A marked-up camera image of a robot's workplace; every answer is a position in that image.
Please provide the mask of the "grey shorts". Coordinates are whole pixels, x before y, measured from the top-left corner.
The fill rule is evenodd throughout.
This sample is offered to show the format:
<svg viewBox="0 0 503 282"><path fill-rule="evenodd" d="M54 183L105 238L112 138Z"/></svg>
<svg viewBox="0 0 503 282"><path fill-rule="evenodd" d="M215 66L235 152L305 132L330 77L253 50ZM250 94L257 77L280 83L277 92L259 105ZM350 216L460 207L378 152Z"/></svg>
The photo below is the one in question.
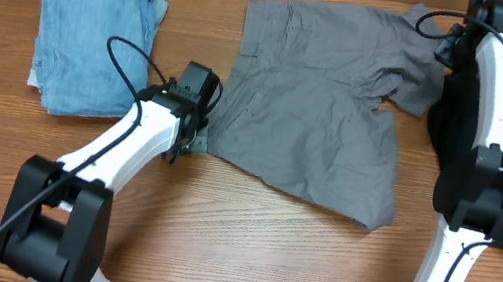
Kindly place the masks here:
<svg viewBox="0 0 503 282"><path fill-rule="evenodd" d="M427 7L254 0L208 151L372 232L395 216L395 118L441 98L439 27Z"/></svg>

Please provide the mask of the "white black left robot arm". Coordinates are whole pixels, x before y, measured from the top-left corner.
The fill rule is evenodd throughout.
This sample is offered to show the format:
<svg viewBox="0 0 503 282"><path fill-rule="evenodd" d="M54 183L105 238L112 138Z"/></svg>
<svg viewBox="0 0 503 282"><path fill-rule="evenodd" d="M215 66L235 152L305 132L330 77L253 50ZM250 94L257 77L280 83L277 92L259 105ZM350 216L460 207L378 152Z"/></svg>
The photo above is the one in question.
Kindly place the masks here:
<svg viewBox="0 0 503 282"><path fill-rule="evenodd" d="M0 263L28 282L112 282L101 264L115 195L152 159L192 146L213 108L176 90L134 97L85 147L22 164L0 222Z"/></svg>

